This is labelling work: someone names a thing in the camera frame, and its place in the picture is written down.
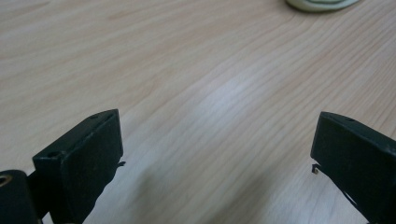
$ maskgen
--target wood grain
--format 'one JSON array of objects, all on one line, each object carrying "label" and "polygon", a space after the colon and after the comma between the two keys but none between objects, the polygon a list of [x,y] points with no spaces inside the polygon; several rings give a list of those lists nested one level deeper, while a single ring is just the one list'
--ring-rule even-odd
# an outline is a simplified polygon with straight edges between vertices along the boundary
[{"label": "wood grain", "polygon": [[395,71],[394,0],[3,0],[0,169],[118,108],[126,165],[85,223],[361,224],[309,152],[322,110],[396,138]]}]

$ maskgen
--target black plastic part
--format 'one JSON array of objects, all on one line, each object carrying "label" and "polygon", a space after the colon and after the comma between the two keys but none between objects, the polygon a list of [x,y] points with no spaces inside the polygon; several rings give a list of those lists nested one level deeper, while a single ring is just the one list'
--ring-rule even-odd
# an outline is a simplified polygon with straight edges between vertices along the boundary
[{"label": "black plastic part", "polygon": [[41,223],[35,213],[26,173],[17,170],[0,172],[0,223]]},{"label": "black plastic part", "polygon": [[396,142],[344,116],[322,112],[311,157],[371,223],[396,223]]},{"label": "black plastic part", "polygon": [[[38,189],[45,192],[35,199],[38,210],[49,209],[54,223],[82,223],[113,179],[121,156],[118,110],[84,119],[33,157],[31,182],[45,188]],[[49,200],[38,202],[43,198]]]},{"label": "black plastic part", "polygon": [[35,203],[35,212],[39,218],[43,218],[50,210],[49,188],[44,185],[43,179],[36,171],[32,172],[27,177],[30,191],[32,192],[32,199]]}]

